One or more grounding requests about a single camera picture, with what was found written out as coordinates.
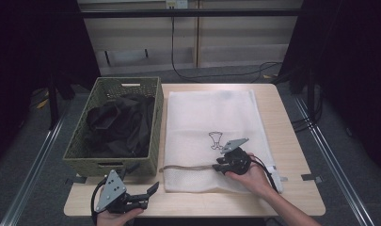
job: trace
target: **forearm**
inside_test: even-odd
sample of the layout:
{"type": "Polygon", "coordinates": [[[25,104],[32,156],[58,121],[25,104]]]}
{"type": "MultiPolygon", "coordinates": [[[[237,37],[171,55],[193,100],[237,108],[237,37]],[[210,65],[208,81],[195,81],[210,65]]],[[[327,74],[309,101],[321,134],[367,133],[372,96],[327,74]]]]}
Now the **forearm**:
{"type": "Polygon", "coordinates": [[[263,195],[263,198],[272,206],[272,208],[284,219],[288,225],[320,225],[313,218],[278,195],[278,193],[273,189],[267,191],[266,194],[263,195]]]}

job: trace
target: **black fabric in basket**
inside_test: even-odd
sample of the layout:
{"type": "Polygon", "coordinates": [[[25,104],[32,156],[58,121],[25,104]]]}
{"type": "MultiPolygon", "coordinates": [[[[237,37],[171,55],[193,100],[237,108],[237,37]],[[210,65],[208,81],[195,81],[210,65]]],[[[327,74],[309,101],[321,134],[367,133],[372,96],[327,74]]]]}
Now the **black fabric in basket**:
{"type": "Polygon", "coordinates": [[[87,113],[90,157],[147,157],[155,99],[125,94],[87,113]]]}

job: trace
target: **wooden tabletop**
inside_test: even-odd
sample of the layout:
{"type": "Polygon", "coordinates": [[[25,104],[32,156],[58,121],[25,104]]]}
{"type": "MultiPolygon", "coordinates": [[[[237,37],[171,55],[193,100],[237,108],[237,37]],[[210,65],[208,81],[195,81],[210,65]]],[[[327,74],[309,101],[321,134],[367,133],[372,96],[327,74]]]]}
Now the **wooden tabletop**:
{"type": "MultiPolygon", "coordinates": [[[[321,216],[325,206],[314,181],[303,181],[302,174],[310,169],[299,146],[294,129],[287,116],[278,90],[270,84],[163,84],[164,112],[160,134],[158,169],[164,163],[166,139],[167,98],[171,91],[192,90],[249,90],[253,89],[260,110],[262,123],[269,146],[282,177],[284,191],[281,194],[289,202],[310,216],[321,216]]],[[[102,178],[87,178],[84,184],[73,184],[64,207],[64,213],[71,217],[90,216],[90,198],[95,186],[102,178]]],[[[270,217],[277,213],[263,200],[253,194],[219,193],[166,193],[163,173],[155,177],[125,177],[128,193],[144,194],[159,181],[158,191],[151,196],[149,208],[139,218],[181,218],[181,217],[270,217]]]]}

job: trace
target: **white mat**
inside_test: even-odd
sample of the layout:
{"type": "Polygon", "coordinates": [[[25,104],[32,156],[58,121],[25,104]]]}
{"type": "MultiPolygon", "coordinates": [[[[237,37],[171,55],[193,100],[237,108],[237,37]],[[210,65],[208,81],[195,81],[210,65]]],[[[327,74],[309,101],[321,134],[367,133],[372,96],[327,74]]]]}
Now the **white mat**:
{"type": "MultiPolygon", "coordinates": [[[[170,92],[164,166],[196,167],[216,164],[219,147],[249,138],[240,147],[258,156],[272,172],[279,192],[282,184],[274,166],[253,90],[170,92]]],[[[209,192],[218,189],[247,193],[221,172],[164,170],[167,192],[209,192]]]]}

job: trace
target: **wall socket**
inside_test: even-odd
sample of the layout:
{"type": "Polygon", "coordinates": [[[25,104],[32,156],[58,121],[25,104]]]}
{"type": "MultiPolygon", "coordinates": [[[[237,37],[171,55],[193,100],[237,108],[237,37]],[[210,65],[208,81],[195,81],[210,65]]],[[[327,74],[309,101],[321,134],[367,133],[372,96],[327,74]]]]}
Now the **wall socket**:
{"type": "Polygon", "coordinates": [[[188,0],[166,0],[167,9],[188,8],[188,0]]]}

